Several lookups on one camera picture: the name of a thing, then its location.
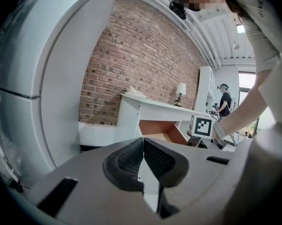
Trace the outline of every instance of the white wall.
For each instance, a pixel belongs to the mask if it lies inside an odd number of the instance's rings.
[[[229,86],[229,91],[232,98],[237,102],[239,101],[239,69],[236,65],[225,65],[221,68],[213,70],[215,77],[215,85],[219,86],[225,83]],[[220,90],[216,91],[214,103],[220,103],[222,94]]]
[[[80,145],[104,147],[114,143],[115,126],[92,125],[79,122]]]

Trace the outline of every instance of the white sleeve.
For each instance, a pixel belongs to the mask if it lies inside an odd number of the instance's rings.
[[[281,59],[278,50],[272,45],[257,25],[246,19],[242,19],[242,23],[253,48],[256,61],[256,73],[274,69]]]

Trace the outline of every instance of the white shirt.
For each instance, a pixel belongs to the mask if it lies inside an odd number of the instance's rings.
[[[256,73],[274,69],[282,54],[282,24],[267,0],[237,0],[254,22],[240,18],[252,45]]]

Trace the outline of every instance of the white cabinet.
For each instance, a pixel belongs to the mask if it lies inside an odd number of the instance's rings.
[[[201,67],[195,111],[204,113],[206,110],[211,109],[215,93],[216,86],[213,70],[210,66]]]

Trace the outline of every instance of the window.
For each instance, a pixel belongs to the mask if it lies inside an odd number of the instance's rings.
[[[255,82],[255,77],[256,77],[255,74],[239,73],[239,87],[240,87],[239,105],[244,101],[249,90],[253,87]],[[245,136],[247,132],[253,136],[256,133],[258,123],[259,123],[259,119],[239,130],[239,134]]]
[[[243,25],[237,25],[236,29],[238,30],[238,33],[245,33],[245,29]]]
[[[240,95],[239,95],[239,105],[246,98],[249,90],[253,87],[255,82],[255,74],[249,73],[239,73],[239,87],[240,87]],[[245,135],[246,132],[254,135],[261,130],[268,129],[275,124],[275,120],[270,108],[267,108],[261,116],[251,123],[250,125],[244,127],[239,131],[240,135]]]

